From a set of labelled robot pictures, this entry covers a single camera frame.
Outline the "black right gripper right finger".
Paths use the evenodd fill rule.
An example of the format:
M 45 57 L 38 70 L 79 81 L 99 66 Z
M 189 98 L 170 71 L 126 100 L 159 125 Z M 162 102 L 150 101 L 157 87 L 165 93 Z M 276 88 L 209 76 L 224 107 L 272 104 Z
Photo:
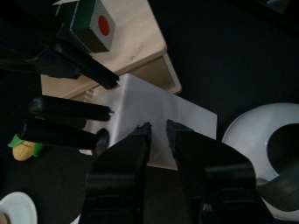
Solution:
M 167 136 L 191 224 L 274 224 L 249 158 L 178 122 Z

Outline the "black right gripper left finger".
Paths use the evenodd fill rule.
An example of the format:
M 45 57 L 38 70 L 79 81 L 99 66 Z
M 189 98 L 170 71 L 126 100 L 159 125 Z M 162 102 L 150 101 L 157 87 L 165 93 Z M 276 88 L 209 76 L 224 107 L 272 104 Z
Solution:
M 99 156 L 87 176 L 79 224 L 143 224 L 151 139 L 146 122 Z

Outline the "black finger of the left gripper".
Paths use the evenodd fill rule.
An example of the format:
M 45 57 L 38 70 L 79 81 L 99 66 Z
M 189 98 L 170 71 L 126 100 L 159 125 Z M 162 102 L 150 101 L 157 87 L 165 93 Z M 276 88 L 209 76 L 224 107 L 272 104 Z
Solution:
M 43 50 L 26 62 L 33 66 L 39 74 L 49 75 L 54 78 L 67 79 L 78 79 L 81 77 L 81 69 L 50 48 Z
M 75 45 L 65 40 L 57 40 L 51 49 L 75 65 L 81 73 L 93 79 L 105 89 L 118 86 L 119 76 L 110 71 L 97 60 L 85 53 Z

